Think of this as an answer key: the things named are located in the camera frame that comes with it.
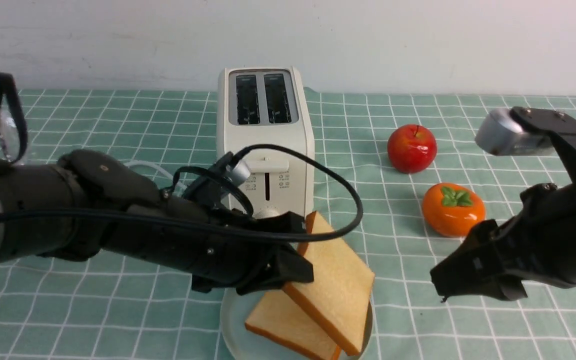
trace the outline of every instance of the toaster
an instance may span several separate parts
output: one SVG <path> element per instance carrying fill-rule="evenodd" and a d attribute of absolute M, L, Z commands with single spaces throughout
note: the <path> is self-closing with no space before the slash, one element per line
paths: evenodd
<path fill-rule="evenodd" d="M 219 75 L 217 155 L 246 146 L 272 144 L 315 157 L 315 140 L 302 77 L 291 67 L 226 68 Z M 315 168 L 287 153 L 251 151 L 242 160 L 250 176 L 238 187 L 249 198 L 254 217 L 313 211 Z M 233 196 L 222 202 L 243 211 Z"/>

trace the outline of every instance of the black cable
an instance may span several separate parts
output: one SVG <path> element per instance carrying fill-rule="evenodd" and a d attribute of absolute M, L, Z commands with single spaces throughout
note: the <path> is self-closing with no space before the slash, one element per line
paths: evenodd
<path fill-rule="evenodd" d="M 217 183 L 217 185 L 219 185 L 220 187 L 226 188 L 226 191 L 229 194 L 231 194 L 235 199 L 237 199 L 237 201 L 242 205 L 242 207 L 244 208 L 244 210 L 248 215 L 252 216 L 254 214 L 254 209 L 252 203 L 250 202 L 250 199 L 246 196 L 246 194 L 243 193 L 241 189 L 235 186 L 227 178 L 219 176 L 216 173 L 199 166 L 182 166 L 176 169 L 172 178 L 172 185 L 166 188 L 170 192 L 170 194 L 173 194 L 175 192 L 175 187 L 177 187 L 179 178 L 181 177 L 182 173 L 189 173 L 197 176 L 205 176 L 212 182 Z"/>
<path fill-rule="evenodd" d="M 310 157 L 300 152 L 291 150 L 290 148 L 286 148 L 280 145 L 274 145 L 270 143 L 260 143 L 256 145 L 246 146 L 245 148 L 242 148 L 242 150 L 235 153 L 235 155 L 232 157 L 232 160 L 230 161 L 230 166 L 234 168 L 238 164 L 238 162 L 242 161 L 242 159 L 246 157 L 246 155 L 248 155 L 251 151 L 260 149 L 275 150 L 281 153 L 291 155 L 292 157 L 295 157 L 301 160 L 302 162 L 306 162 L 307 164 L 315 167 L 315 169 L 322 171 L 323 173 L 325 173 L 326 175 L 328 175 L 329 177 L 333 178 L 338 183 L 340 183 L 350 193 L 350 197 L 352 198 L 352 200 L 354 200 L 354 204 L 357 207 L 357 212 L 356 215 L 354 216 L 354 219 L 352 219 L 352 221 L 350 221 L 348 225 L 340 228 L 336 232 L 346 235 L 350 233 L 352 230 L 354 230 L 354 228 L 359 226 L 359 223 L 361 223 L 362 218 L 364 217 L 364 205 L 362 203 L 362 199 L 359 198 L 359 194 L 357 193 L 357 191 L 352 187 L 352 185 L 350 185 L 349 182 L 345 180 L 345 178 L 341 177 L 333 170 L 330 170 L 326 166 L 318 163 L 317 161 L 311 159 Z"/>
<path fill-rule="evenodd" d="M 6 221 L 31 219 L 37 217 L 44 217 L 44 218 L 69 217 L 77 219 L 92 219 L 98 221 L 128 221 L 131 223 L 142 223 L 142 224 L 150 224 L 170 228 L 179 228 L 190 231 L 198 231 L 201 233 L 211 233 L 215 235 L 222 235 L 224 237 L 238 237 L 239 238 L 238 240 L 243 241 L 265 242 L 275 244 L 286 242 L 293 242 L 293 243 L 320 242 L 320 241 L 338 239 L 350 233 L 352 230 L 354 230 L 354 228 L 356 228 L 359 225 L 359 223 L 361 223 L 361 219 L 364 216 L 364 207 L 362 205 L 362 201 L 359 198 L 359 194 L 355 191 L 355 189 L 353 189 L 350 183 L 348 183 L 343 177 L 334 173 L 334 171 L 330 170 L 326 166 L 319 164 L 317 161 L 314 161 L 310 157 L 306 157 L 305 155 L 302 155 L 297 151 L 290 150 L 289 148 L 285 148 L 279 145 L 260 144 L 260 145 L 247 146 L 242 150 L 240 150 L 235 155 L 235 158 L 241 160 L 243 157 L 247 155 L 247 153 L 256 149 L 269 149 L 280 151 L 282 153 L 287 153 L 288 155 L 292 155 L 293 157 L 296 157 L 310 164 L 311 166 L 314 166 L 316 169 L 323 171 L 327 175 L 337 180 L 343 187 L 346 188 L 346 190 L 348 190 L 350 196 L 352 196 L 352 199 L 356 204 L 357 214 L 354 217 L 354 219 L 348 225 L 340 228 L 339 230 L 334 230 L 332 232 L 324 232 L 320 234 L 291 234 L 291 233 L 278 233 L 278 232 L 266 232 L 266 231 L 253 231 L 237 227 L 222 227 L 219 225 L 211 225 L 207 223 L 183 221 L 174 218 L 146 216 L 142 214 L 127 214 L 125 212 L 105 210 L 105 209 L 66 208 L 66 209 L 44 209 L 44 210 L 19 210 L 0 214 L 0 223 L 5 223 Z"/>

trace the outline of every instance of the persimmon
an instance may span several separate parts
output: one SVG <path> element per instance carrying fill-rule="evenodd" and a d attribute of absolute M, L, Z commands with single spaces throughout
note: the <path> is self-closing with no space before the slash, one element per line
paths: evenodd
<path fill-rule="evenodd" d="M 482 199 L 466 187 L 441 182 L 425 192 L 422 201 L 425 221 L 444 237 L 459 238 L 486 217 Z"/>

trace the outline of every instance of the toaster dial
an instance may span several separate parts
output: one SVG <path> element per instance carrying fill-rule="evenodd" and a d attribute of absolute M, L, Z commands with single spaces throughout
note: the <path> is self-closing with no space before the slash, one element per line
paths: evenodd
<path fill-rule="evenodd" d="M 278 217 L 278 216 L 279 216 L 279 211 L 272 208 L 272 207 L 266 207 L 265 209 L 261 209 L 261 210 L 259 210 L 259 212 L 254 214 L 254 218 L 256 218 L 256 219 L 272 218 L 272 217 Z"/>

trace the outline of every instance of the tablecloth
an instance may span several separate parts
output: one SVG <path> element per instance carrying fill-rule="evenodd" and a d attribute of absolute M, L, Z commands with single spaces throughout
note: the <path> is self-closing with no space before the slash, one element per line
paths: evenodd
<path fill-rule="evenodd" d="M 215 161 L 217 94 L 196 91 L 22 89 L 31 163 L 77 148 L 168 171 Z M 372 360 L 576 359 L 576 288 L 526 282 L 528 298 L 480 296 L 440 303 L 430 269 L 459 245 L 429 228 L 420 200 L 438 182 L 468 187 L 499 222 L 522 209 L 535 183 L 570 182 L 556 155 L 494 157 L 473 142 L 497 107 L 560 109 L 576 96 L 320 93 L 306 89 L 316 158 L 363 199 L 361 226 L 345 237 L 375 272 Z M 395 171 L 386 144 L 420 124 L 438 143 L 421 173 Z M 161 187 L 167 178 L 136 168 Z M 354 216 L 342 186 L 315 176 L 315 209 L 333 227 Z M 226 360 L 224 292 L 190 291 L 190 276 L 101 251 L 88 262 L 25 257 L 0 264 L 0 360 Z"/>

